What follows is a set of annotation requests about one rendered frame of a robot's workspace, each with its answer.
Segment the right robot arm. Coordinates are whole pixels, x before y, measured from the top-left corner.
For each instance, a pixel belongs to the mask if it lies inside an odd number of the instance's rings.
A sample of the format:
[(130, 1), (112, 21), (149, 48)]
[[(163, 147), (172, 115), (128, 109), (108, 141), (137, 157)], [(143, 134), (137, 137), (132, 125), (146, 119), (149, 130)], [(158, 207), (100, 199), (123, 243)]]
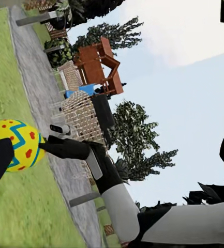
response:
[(50, 125), (58, 137), (39, 144), (62, 159), (85, 160), (109, 214), (114, 234), (121, 242), (168, 244), (224, 244), (224, 202), (171, 206), (140, 212), (117, 173), (103, 143), (73, 140), (71, 125)]

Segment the easter egg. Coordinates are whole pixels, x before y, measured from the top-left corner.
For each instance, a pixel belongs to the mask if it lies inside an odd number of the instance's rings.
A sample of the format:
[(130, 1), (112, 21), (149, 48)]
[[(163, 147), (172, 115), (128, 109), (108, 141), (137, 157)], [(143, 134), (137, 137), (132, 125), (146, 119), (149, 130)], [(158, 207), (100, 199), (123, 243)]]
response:
[(32, 167), (42, 160), (46, 150), (39, 144), (46, 142), (45, 138), (30, 124), (5, 119), (0, 121), (0, 140), (10, 138), (14, 148), (14, 158), (6, 172), (17, 172)]

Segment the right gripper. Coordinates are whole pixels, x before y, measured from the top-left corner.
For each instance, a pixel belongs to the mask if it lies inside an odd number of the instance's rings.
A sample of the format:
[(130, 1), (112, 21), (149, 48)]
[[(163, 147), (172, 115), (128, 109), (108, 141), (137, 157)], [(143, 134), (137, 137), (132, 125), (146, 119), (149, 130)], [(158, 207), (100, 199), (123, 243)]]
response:
[(48, 141), (39, 144), (39, 148), (46, 150), (62, 159), (76, 159), (80, 154), (81, 145), (77, 140), (62, 139), (56, 136), (49, 136)]

